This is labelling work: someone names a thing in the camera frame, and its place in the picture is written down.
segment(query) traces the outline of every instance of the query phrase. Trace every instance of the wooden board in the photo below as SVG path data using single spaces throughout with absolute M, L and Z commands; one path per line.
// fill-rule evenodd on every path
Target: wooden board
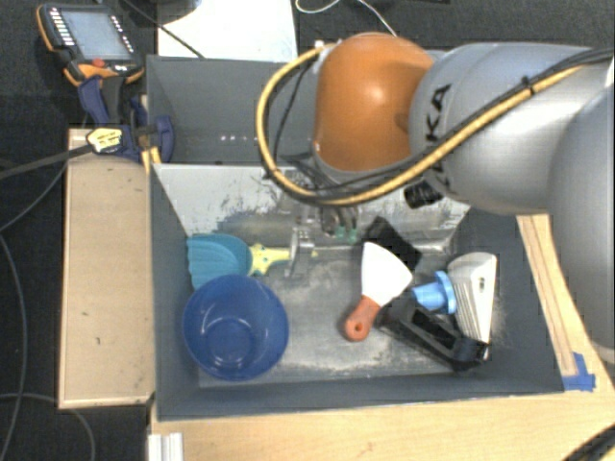
M 71 131 L 70 148 L 85 131 Z M 142 166 L 88 154 L 66 173 L 60 408 L 144 403 L 154 391 Z

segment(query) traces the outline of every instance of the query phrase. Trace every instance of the orange handle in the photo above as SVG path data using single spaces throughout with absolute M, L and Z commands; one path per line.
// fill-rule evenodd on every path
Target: orange handle
M 367 338 L 380 309 L 381 307 L 369 297 L 361 296 L 357 307 L 346 320 L 344 326 L 346 337 L 353 342 L 360 342 Z

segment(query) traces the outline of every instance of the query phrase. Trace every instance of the yellow cable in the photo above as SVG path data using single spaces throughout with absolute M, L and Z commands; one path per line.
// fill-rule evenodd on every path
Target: yellow cable
M 275 160 L 271 156 L 269 151 L 269 146 L 267 144 L 267 138 L 264 130 L 264 117 L 266 112 L 267 103 L 269 98 L 271 97 L 271 93 L 273 92 L 275 86 L 280 82 L 280 80 L 285 77 L 291 70 L 305 63 L 306 61 L 311 60 L 315 56 L 319 55 L 323 51 L 328 48 L 331 48 L 334 45 L 326 45 L 319 48 L 311 49 L 305 52 L 303 55 L 299 56 L 295 61 L 291 61 L 283 66 L 280 70 L 278 70 L 272 77 L 269 79 L 269 82 L 265 85 L 262 93 L 260 94 L 260 98 L 257 104 L 257 114 L 256 114 L 256 130 L 257 130 L 257 142 L 258 148 L 260 150 L 260 154 L 262 155 L 263 162 L 267 166 L 267 170 L 270 172 L 271 176 L 273 176 L 276 181 L 287 188 L 288 190 L 301 195 L 303 197 L 311 198 L 313 200 L 318 199 L 318 193 L 313 190 L 305 189 L 299 184 L 291 181 L 287 178 L 283 172 L 279 169 Z M 498 119 L 500 116 L 504 115 L 511 109 L 517 107 L 524 101 L 527 101 L 533 93 L 540 92 L 546 88 L 551 87 L 552 85 L 557 84 L 562 81 L 569 75 L 572 75 L 577 70 L 580 69 L 580 66 L 575 66 L 563 70 L 561 72 L 555 73 L 546 79 L 536 83 L 532 86 L 531 90 L 524 89 L 513 96 L 509 97 L 505 101 L 502 101 L 498 105 L 486 111 L 484 114 L 479 116 L 477 119 L 466 125 L 464 128 L 459 130 L 454 136 L 449 138 L 442 145 L 437 147 L 433 152 L 431 152 L 426 157 L 422 158 L 409 168 L 407 168 L 404 172 L 400 173 L 396 177 L 391 180 L 384 182 L 378 186 L 375 186 L 370 189 L 366 189 L 365 191 L 358 193 L 356 195 L 349 195 L 343 198 L 337 198 L 334 200 L 320 200 L 318 203 L 320 205 L 328 205 L 328 206 L 348 206 L 348 205 L 356 205 L 360 203 L 369 202 L 380 196 L 383 196 L 395 189 L 402 187 L 404 184 L 410 182 L 417 176 L 420 176 L 425 171 L 430 169 L 441 160 L 443 157 L 447 156 L 452 150 L 461 145 L 464 141 L 470 138 L 474 133 L 480 131 L 486 125 L 491 123 L 492 121 Z

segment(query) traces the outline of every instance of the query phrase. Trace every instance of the handheld device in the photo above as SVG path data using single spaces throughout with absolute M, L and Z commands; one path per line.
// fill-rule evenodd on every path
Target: handheld device
M 47 49 L 57 54 L 73 85 L 94 75 L 124 77 L 129 84 L 143 74 L 142 57 L 109 7 L 43 4 L 37 23 Z

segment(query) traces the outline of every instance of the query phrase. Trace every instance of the white paper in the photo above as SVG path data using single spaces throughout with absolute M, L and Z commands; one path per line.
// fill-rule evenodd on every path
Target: white paper
M 287 62 L 297 58 L 290 0 L 195 0 L 165 27 L 206 58 Z M 159 55 L 194 57 L 159 30 Z

